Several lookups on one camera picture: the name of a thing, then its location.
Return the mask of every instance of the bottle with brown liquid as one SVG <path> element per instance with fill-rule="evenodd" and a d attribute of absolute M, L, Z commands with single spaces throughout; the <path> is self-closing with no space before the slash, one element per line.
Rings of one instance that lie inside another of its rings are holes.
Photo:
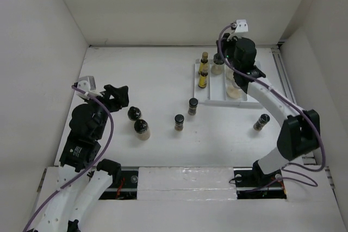
<path fill-rule="evenodd" d="M 208 70 L 209 64 L 208 64 L 208 53 L 203 52 L 202 53 L 202 58 L 201 58 L 201 63 L 200 63 L 200 69 L 198 70 L 198 74 L 201 74 L 204 68 L 207 68 Z"/>
<path fill-rule="evenodd" d="M 208 68 L 203 68 L 200 79 L 198 81 L 198 86 L 200 88 L 205 88 L 207 87 L 207 80 L 208 80 Z"/>

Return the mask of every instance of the amber vial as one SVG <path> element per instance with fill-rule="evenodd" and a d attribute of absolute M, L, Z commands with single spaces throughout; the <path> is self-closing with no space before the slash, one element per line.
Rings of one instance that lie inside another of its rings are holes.
<path fill-rule="evenodd" d="M 196 115 L 197 112 L 197 106 L 198 106 L 198 100 L 196 98 L 191 98 L 189 100 L 189 115 Z"/>
<path fill-rule="evenodd" d="M 201 72 L 203 71 L 203 69 L 207 69 L 208 70 L 208 53 L 207 52 L 203 52 L 202 53 L 202 58 L 201 58 L 201 63 L 200 63 L 200 69 L 198 70 L 198 74 L 201 74 Z"/>
<path fill-rule="evenodd" d="M 136 121 L 141 118 L 141 111 L 137 107 L 130 107 L 128 110 L 128 118 L 131 121 Z"/>
<path fill-rule="evenodd" d="M 207 80 L 208 80 L 208 68 L 203 68 L 203 71 L 201 72 L 200 79 L 198 81 L 198 86 L 200 88 L 207 87 Z"/>
<path fill-rule="evenodd" d="M 148 138 L 150 138 L 150 129 L 148 127 L 148 124 L 144 120 L 136 120 L 134 122 L 134 130 L 136 132 L 136 136 L 142 140 L 145 141 Z"/>
<path fill-rule="evenodd" d="M 255 130 L 260 131 L 270 120 L 271 118 L 268 114 L 262 114 L 253 127 Z"/>
<path fill-rule="evenodd" d="M 184 116 L 182 114 L 175 116 L 175 129 L 177 131 L 182 131 L 184 129 Z"/>

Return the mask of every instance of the white table surface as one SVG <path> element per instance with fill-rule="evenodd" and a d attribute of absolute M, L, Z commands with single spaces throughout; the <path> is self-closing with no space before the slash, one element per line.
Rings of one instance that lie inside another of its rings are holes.
<path fill-rule="evenodd" d="M 111 84 L 128 85 L 129 106 L 139 107 L 149 123 L 151 137 L 136 138 L 128 108 L 113 113 L 114 137 L 105 158 L 122 166 L 252 166 L 276 146 L 280 127 L 273 117 L 256 132 L 252 126 L 265 109 L 199 105 L 189 116 L 193 97 L 194 63 L 207 51 L 211 59 L 216 47 L 107 47 L 89 48 L 80 76 L 95 77 L 97 90 Z M 282 90 L 269 48 L 257 49 L 257 60 L 276 89 Z M 69 134 L 71 111 L 82 100 L 74 96 L 55 164 Z M 174 130 L 174 116 L 185 116 L 184 130 Z M 103 147 L 110 132 L 105 128 Z"/>

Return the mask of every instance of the small bottle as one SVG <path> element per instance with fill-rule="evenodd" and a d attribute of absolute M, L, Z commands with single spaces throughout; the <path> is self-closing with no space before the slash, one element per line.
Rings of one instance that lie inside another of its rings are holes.
<path fill-rule="evenodd" d="M 134 130 L 139 140 L 145 141 L 150 138 L 150 129 L 146 121 L 136 120 L 134 122 Z"/>
<path fill-rule="evenodd" d="M 189 100 L 189 115 L 196 115 L 197 111 L 197 106 L 198 106 L 198 100 L 196 98 L 191 98 Z"/>
<path fill-rule="evenodd" d="M 268 114 L 262 114 L 258 121 L 254 124 L 255 130 L 262 130 L 262 128 L 271 120 Z"/>
<path fill-rule="evenodd" d="M 220 74 L 222 74 L 223 72 L 223 64 L 225 62 L 223 61 L 223 59 L 220 57 L 219 54 L 215 54 L 214 55 L 214 59 L 213 59 L 213 66 L 212 66 L 212 74 L 218 76 Z"/>
<path fill-rule="evenodd" d="M 181 114 L 175 116 L 175 129 L 177 131 L 182 131 L 184 129 L 184 116 Z"/>
<path fill-rule="evenodd" d="M 201 74 L 204 68 L 207 68 L 208 70 L 208 53 L 207 52 L 202 53 L 200 69 L 198 70 L 198 74 Z"/>
<path fill-rule="evenodd" d="M 203 68 L 200 79 L 198 81 L 198 86 L 200 88 L 205 88 L 207 87 L 207 79 L 208 79 L 208 68 Z"/>
<path fill-rule="evenodd" d="M 139 108 L 137 107 L 130 107 L 129 110 L 128 110 L 128 118 L 131 120 L 131 121 L 136 121 L 136 120 L 139 120 L 141 118 L 141 111 Z"/>

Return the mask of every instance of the black cap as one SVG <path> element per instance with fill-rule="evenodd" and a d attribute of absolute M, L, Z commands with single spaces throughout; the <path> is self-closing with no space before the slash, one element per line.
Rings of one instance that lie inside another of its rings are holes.
<path fill-rule="evenodd" d="M 213 62 L 217 65 L 223 65 L 225 63 L 219 53 L 214 54 Z"/>
<path fill-rule="evenodd" d="M 132 121 L 136 121 L 141 117 L 141 111 L 137 107 L 130 107 L 128 110 L 128 118 Z"/>
<path fill-rule="evenodd" d="M 144 120 L 136 120 L 134 122 L 134 130 L 137 132 L 137 133 L 144 133 L 147 131 L 147 128 L 148 128 L 148 124 L 146 121 Z"/>
<path fill-rule="evenodd" d="M 260 121 L 263 123 L 268 123 L 270 120 L 271 120 L 271 118 L 268 114 L 262 114 L 260 116 Z"/>
<path fill-rule="evenodd" d="M 190 106 L 192 106 L 192 107 L 197 107 L 197 105 L 198 105 L 198 100 L 197 100 L 196 98 L 191 98 L 191 99 L 189 100 L 189 104 L 190 104 Z"/>
<path fill-rule="evenodd" d="M 177 114 L 175 116 L 175 122 L 176 123 L 183 123 L 184 122 L 184 116 L 182 114 Z"/>

